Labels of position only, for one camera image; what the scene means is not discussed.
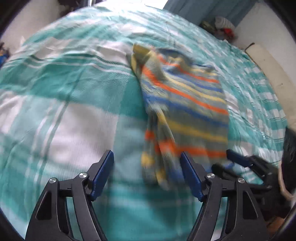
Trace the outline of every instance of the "blue rubber pad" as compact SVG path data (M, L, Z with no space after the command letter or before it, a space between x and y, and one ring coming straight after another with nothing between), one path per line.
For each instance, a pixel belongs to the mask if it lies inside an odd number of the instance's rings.
M192 195L198 198L198 200L201 202L201 200L204 197L202 193L201 181L196 175L192 165L190 164L188 157L184 152L181 154L180 157L180 165L182 168L185 182L190 187Z
M240 155L231 149L226 150L226 156L228 160L233 161L234 163L237 163L243 167L249 167L251 165L247 157Z
M97 175L93 180L93 190L90 194L91 201L96 200L96 198L102 194L102 191L107 182L108 176L112 170L113 165L114 165L114 154L112 151L109 151L103 164L101 165L101 168L99 169Z

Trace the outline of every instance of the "beige headboard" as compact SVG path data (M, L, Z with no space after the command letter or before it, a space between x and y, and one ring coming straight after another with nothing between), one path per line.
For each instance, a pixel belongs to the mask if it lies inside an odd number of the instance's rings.
M286 114L289 127L296 131L296 87L283 68L265 48L253 44L246 49L246 53L269 79Z

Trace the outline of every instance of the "plaid bedsheet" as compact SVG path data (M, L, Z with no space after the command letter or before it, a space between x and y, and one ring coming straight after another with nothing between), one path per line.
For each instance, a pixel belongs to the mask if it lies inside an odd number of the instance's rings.
M36 33L0 70L0 207L23 237L48 179L73 178L111 149L115 168L94 202L107 238L186 240L201 203L188 188L164 191L142 177L147 114L126 58L134 43L214 66L224 79L229 148L281 159L285 114L243 51L166 11L109 2L83 8Z

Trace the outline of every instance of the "folded clothing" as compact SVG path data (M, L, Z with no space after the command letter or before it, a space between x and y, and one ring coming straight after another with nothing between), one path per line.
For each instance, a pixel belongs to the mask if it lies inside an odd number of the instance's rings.
M173 49L133 46L130 57L148 114L141 156L146 180L164 189L184 182L179 163L188 152L210 170L226 161L229 115L219 76Z

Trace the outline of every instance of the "blue object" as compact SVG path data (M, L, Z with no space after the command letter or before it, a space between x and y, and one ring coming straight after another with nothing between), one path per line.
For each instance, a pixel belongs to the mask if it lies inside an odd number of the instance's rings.
M247 157L240 155L231 149L226 150L226 156L228 160L233 161L234 163L237 163L243 167L249 167L251 165Z
M163 9L195 25L203 20L213 24L216 16L222 16L237 26L255 2L257 0L168 0Z
M96 198L102 194L103 188L107 182L108 176L112 170L113 165L114 154L112 151L109 151L109 153L103 161L103 164L101 165L101 168L99 169L97 175L93 180L93 189L90 194L91 201L96 200Z
M185 182L190 187L192 195L195 196L201 202L204 197L202 193L201 180L198 178L189 161L189 158L186 156L184 152L182 152L180 157L180 165L182 168Z

